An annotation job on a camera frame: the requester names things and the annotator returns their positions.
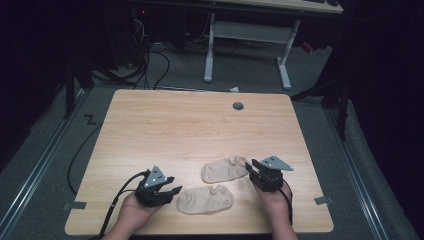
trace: beige sock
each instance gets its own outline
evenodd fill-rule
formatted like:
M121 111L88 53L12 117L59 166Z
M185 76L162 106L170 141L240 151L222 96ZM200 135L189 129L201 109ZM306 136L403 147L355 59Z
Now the beige sock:
M245 162L245 158L236 156L208 163L202 169L202 179L206 183L217 183L241 178L248 173Z
M180 193L177 209L186 214L216 213L230 208L234 203L233 194L228 188L218 185L188 189Z

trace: hand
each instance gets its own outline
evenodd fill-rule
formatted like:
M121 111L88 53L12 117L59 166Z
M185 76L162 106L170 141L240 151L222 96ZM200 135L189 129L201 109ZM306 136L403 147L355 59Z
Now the hand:
M142 206L135 197L134 192L132 192L125 197L115 225L102 239L128 239L134 232L141 229L161 207L149 208Z
M255 190L262 201L262 207L271 222L273 239L298 239L290 223L289 206L284 196L279 191L264 192L255 184L253 184L253 186L255 187ZM286 182L284 182L281 190L291 201L292 192Z

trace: desk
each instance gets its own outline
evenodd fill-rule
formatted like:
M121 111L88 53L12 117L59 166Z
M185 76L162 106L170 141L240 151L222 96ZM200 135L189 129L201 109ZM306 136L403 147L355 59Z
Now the desk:
M331 6L328 3L315 3L303 0L216 0L216 2L245 4L259 7L283 8L298 11L313 11L322 13L343 12L343 8ZM272 27L254 24L243 24L226 21L215 21L215 14L211 14L209 30L209 48L206 57L205 82L212 81L213 73L213 45L215 37L233 38L241 40L263 41L285 44L281 57L277 58L281 81L286 90L291 89L291 83L286 69L286 61L290 53L293 41L300 24L300 20L294 21L291 28Z
M241 102L244 109L235 110L234 102ZM208 185L200 177L206 163L235 155L249 162L276 155L294 167L284 172L284 178L293 190L295 231L333 229L327 206L314 201L323 193L287 95L118 90L76 197L87 203L86 208L71 210L65 230L70 235L98 234L116 193L140 171L158 165L165 176L175 177L163 191L180 185L184 191ZM248 176L221 184L234 195L230 209L185 215L176 209L177 195L138 234L271 232Z

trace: metal desk leg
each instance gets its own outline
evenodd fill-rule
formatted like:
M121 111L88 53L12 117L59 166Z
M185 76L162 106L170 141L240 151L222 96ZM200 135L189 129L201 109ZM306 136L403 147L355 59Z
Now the metal desk leg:
M296 37L297 29L299 28L300 20L297 20L293 24L293 28L290 31L289 38L287 40L286 49L282 57L277 58L278 68L280 69L281 81L283 82L283 88L285 90L291 89L290 79L287 74L286 61L290 53L290 49L293 45L294 38Z
M213 71L213 40L215 35L215 13L211 13L211 24L209 30L209 49L208 55L206 56L206 67L205 67L205 82L212 82L212 71Z

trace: tape piece on table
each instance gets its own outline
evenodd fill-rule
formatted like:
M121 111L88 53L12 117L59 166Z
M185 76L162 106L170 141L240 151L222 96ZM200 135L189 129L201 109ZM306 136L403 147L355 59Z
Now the tape piece on table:
M85 206L87 206L86 202L65 202L62 209L65 211L71 209L85 209Z
M315 198L314 200L317 205L321 205L324 203L327 205L330 205L334 202L332 197L326 197L326 196Z

